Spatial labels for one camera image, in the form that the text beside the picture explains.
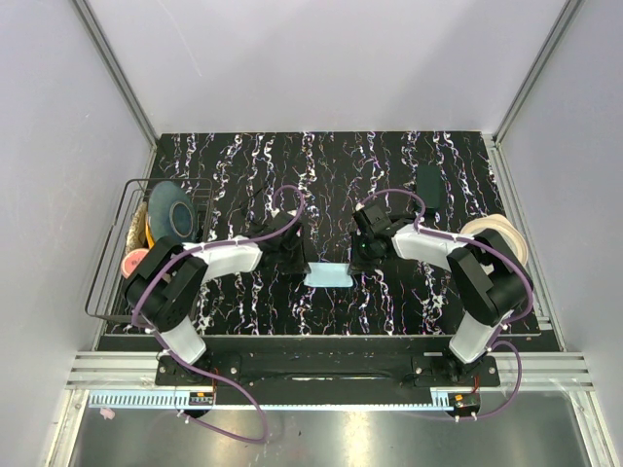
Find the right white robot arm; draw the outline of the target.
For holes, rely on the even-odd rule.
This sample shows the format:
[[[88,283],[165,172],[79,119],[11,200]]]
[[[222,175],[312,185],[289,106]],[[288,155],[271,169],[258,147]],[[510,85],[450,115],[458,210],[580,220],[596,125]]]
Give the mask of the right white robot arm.
[[[389,260],[426,263],[447,270],[458,289],[464,315],[448,349],[435,364],[453,385],[475,377],[501,327],[533,308],[533,283],[520,260],[492,228],[460,235],[420,227],[406,216],[389,215],[376,204],[352,214],[350,274],[373,271]]]

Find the light blue cloth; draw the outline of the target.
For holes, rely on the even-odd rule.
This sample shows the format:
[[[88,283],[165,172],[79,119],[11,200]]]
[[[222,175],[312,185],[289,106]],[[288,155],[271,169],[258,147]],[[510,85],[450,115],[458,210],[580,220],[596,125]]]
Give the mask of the light blue cloth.
[[[349,264],[344,263],[309,263],[310,271],[304,284],[311,288],[349,288],[353,279],[349,273]]]

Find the dark green glasses case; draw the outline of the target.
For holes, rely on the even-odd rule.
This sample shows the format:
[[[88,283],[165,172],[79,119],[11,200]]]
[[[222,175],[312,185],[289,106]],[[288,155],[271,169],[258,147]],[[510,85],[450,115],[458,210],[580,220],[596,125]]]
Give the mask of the dark green glasses case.
[[[424,202],[426,214],[436,212],[444,194],[441,170],[436,165],[420,164],[416,174],[416,194]]]

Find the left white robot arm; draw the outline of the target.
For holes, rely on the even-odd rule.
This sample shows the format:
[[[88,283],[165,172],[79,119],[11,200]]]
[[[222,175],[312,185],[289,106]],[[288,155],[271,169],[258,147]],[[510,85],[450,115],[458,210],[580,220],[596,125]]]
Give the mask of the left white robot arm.
[[[171,236],[158,240],[125,279],[131,324],[154,332],[164,350],[179,357],[175,371],[185,382],[203,383],[210,372],[208,350],[190,318],[201,287],[257,269],[309,272],[303,232],[296,216],[279,211],[249,236],[206,243],[181,243]]]

